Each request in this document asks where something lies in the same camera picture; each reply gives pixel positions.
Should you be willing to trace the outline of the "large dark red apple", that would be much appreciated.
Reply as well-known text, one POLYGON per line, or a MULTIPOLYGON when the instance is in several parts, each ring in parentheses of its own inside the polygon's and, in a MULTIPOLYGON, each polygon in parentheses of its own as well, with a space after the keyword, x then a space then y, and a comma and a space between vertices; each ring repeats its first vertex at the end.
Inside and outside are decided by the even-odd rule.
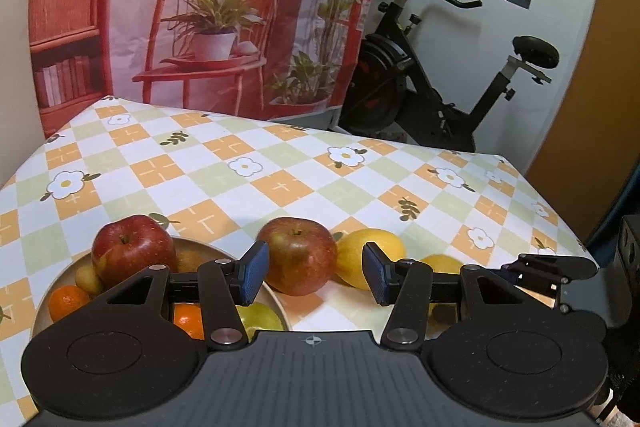
POLYGON ((110 288, 151 265, 177 271, 172 237, 148 216, 134 215, 104 227, 96 234, 91 260, 99 279, 110 288))

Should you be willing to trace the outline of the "green apple front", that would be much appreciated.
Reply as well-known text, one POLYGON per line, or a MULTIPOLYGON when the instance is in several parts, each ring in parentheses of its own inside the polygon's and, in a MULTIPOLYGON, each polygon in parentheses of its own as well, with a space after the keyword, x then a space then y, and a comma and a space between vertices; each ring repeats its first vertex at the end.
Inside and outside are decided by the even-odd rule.
POLYGON ((263 303, 252 303, 247 307, 237 307, 239 317, 248 340, 252 341, 259 331, 284 331, 279 315, 263 303))

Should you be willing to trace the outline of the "yellow orange right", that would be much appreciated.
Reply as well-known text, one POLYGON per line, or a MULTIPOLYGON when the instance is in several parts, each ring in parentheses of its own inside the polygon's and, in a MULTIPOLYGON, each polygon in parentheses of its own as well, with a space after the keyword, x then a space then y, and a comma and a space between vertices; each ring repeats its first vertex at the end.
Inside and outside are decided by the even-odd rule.
MULTIPOLYGON (((421 259, 435 273, 459 274, 462 263, 444 254, 429 255, 421 259)), ((455 303, 431 303, 428 309, 427 332, 432 336, 457 322, 455 303)))

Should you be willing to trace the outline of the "small tangerine middle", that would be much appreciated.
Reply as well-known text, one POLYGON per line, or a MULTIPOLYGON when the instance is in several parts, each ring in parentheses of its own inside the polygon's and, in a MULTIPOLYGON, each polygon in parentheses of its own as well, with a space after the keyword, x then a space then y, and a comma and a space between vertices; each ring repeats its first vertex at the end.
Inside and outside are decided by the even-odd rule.
POLYGON ((172 323, 196 340, 204 339, 201 308, 197 303, 176 303, 172 323))

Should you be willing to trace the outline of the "small tangerine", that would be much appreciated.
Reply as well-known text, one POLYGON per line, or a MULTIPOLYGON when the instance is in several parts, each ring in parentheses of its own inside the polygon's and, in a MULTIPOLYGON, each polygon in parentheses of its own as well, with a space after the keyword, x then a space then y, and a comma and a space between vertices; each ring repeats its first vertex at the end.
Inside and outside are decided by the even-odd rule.
POLYGON ((48 300, 48 311, 53 322, 60 321, 85 306, 90 301, 90 296, 75 285, 65 285, 56 288, 48 300))
POLYGON ((204 339, 201 308, 197 303, 176 303, 172 323, 196 340, 204 339))

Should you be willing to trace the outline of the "dark red apple rear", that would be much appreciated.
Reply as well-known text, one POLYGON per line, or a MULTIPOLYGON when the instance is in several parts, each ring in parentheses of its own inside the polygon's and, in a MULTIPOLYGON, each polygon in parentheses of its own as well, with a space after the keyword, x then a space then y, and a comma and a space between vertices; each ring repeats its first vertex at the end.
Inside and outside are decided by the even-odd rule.
POLYGON ((316 221, 277 217, 259 230, 256 239, 269 248, 266 282, 282 294, 296 297, 312 294, 334 275, 336 243, 332 234, 316 221))

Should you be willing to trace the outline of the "checkered floral tablecloth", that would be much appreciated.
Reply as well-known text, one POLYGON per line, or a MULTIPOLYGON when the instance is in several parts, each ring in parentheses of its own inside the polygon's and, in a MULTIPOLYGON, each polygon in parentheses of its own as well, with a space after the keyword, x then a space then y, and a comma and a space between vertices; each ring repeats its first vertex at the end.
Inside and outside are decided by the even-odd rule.
POLYGON ((20 360, 51 284, 130 215, 239 255, 271 219, 381 229, 411 258, 497 268, 585 248, 506 158, 145 105, 108 96, 51 136, 1 190, 1 421, 34 406, 20 360))

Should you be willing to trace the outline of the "small tan round fruit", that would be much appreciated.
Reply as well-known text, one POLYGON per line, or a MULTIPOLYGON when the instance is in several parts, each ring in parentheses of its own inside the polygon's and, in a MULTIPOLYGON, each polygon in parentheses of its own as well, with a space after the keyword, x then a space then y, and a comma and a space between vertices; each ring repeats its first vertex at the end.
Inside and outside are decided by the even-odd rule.
POLYGON ((85 291, 90 298, 96 298, 96 296, 99 296, 103 291, 103 283, 91 263, 81 265, 81 267, 75 271, 75 284, 85 291))

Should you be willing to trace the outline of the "cream ceramic bowl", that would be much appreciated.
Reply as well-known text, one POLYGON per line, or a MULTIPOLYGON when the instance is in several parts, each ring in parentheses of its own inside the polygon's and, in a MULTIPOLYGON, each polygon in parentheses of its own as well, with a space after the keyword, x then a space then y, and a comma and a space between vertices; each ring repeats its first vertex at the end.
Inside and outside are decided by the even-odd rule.
MULTIPOLYGON (((191 241, 191 239, 175 237, 174 244, 179 259, 186 258, 190 261, 195 261, 196 259, 200 261, 230 259, 230 256, 224 251, 218 251, 212 246, 191 241)), ((38 335, 43 329, 47 329, 53 324, 48 302, 55 289, 74 285, 76 271, 90 267, 90 265, 92 265, 91 255, 87 251, 85 254, 78 255, 72 264, 54 280, 44 294, 42 303, 40 303, 36 311, 32 332, 29 334, 30 338, 38 335)), ((254 332, 257 332, 258 329, 269 329, 270 331, 290 331, 292 329, 280 300, 266 283, 262 284, 254 303, 247 307, 238 307, 238 312, 243 325, 250 332, 250 335, 248 335, 250 339, 253 339, 254 332)))

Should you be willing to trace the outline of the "small tangerine front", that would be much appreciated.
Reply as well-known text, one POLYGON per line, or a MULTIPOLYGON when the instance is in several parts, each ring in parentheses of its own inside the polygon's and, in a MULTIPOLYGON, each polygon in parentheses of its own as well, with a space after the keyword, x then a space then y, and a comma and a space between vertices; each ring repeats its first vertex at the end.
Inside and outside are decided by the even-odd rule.
POLYGON ((65 285, 56 288, 48 300, 48 311, 53 322, 60 321, 85 306, 90 301, 90 296, 75 285, 65 285))

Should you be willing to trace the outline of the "black exercise bike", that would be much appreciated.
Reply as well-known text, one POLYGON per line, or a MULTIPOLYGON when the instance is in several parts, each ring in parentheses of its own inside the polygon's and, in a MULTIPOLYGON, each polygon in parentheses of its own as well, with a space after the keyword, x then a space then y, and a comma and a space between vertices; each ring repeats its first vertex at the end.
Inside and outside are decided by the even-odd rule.
MULTIPOLYGON (((406 140, 441 150, 474 153, 474 132, 499 98, 510 101, 515 90, 513 75, 525 70, 538 84, 549 83, 548 69, 559 65, 560 54, 551 43, 533 36, 512 39, 513 53, 491 80, 471 112, 465 113, 447 103, 432 86, 413 49, 408 35, 422 22, 416 14, 409 25, 399 25, 399 17, 408 0, 393 0, 378 5, 382 18, 375 31, 361 41, 358 63, 349 81, 338 125, 351 134, 390 139, 388 131, 396 124, 396 133, 406 140)), ((480 0, 442 0, 457 9, 478 9, 480 0)))

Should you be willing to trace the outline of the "printed backdrop cloth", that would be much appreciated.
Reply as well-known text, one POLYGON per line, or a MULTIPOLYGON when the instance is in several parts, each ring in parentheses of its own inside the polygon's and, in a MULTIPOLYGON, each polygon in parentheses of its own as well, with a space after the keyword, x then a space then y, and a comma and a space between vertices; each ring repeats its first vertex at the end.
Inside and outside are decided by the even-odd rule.
POLYGON ((327 124, 371 0, 28 0, 45 134, 104 96, 327 124))

